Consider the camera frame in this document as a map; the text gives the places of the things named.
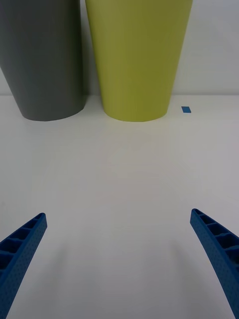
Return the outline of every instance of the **green vase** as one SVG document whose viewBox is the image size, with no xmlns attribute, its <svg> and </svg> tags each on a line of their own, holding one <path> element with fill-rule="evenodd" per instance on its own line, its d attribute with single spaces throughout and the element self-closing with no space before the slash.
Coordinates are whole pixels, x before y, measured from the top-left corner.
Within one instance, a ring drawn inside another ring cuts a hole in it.
<svg viewBox="0 0 239 319">
<path fill-rule="evenodd" d="M 122 121 L 167 113 L 192 0 L 86 0 L 105 112 Z"/>
</svg>

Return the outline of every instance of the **green planter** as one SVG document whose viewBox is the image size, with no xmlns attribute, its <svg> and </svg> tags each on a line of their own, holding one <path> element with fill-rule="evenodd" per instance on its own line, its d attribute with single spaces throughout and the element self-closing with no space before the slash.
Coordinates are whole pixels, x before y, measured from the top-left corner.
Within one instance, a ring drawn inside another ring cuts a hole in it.
<svg viewBox="0 0 239 319">
<path fill-rule="evenodd" d="M 167 113 L 192 0 L 86 0 L 105 112 Z"/>
<path fill-rule="evenodd" d="M 79 10 L 78 0 L 0 0 L 0 66 L 28 119 L 84 107 Z"/>
</svg>

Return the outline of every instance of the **gray planter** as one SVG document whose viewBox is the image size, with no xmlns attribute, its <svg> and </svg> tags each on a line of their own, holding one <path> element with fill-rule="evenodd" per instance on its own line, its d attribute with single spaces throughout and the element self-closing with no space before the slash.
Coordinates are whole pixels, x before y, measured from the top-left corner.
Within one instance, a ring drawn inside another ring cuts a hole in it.
<svg viewBox="0 0 239 319">
<path fill-rule="evenodd" d="M 0 0 L 0 66 L 22 115 L 58 120 L 84 107 L 78 0 Z"/>
</svg>

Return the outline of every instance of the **white tabletop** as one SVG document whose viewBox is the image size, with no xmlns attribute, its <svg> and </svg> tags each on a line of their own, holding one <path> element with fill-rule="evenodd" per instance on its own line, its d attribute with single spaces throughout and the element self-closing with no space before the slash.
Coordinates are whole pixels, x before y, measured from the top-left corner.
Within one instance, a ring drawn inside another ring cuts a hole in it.
<svg viewBox="0 0 239 319">
<path fill-rule="evenodd" d="M 194 207 L 239 235 L 239 96 L 173 96 L 146 123 L 94 96 L 31 122 L 0 97 L 0 239 L 48 221 L 8 319 L 234 318 Z"/>
</svg>

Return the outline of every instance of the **white wall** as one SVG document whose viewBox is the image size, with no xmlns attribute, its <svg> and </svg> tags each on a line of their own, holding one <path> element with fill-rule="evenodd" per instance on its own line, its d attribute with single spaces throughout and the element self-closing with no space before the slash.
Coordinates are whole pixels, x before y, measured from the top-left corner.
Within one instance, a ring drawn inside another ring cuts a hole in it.
<svg viewBox="0 0 239 319">
<path fill-rule="evenodd" d="M 239 94 L 239 1 L 194 0 L 176 94 Z M 99 94 L 85 0 L 81 0 L 85 91 Z M 10 89 L 0 72 L 0 94 Z"/>
</svg>

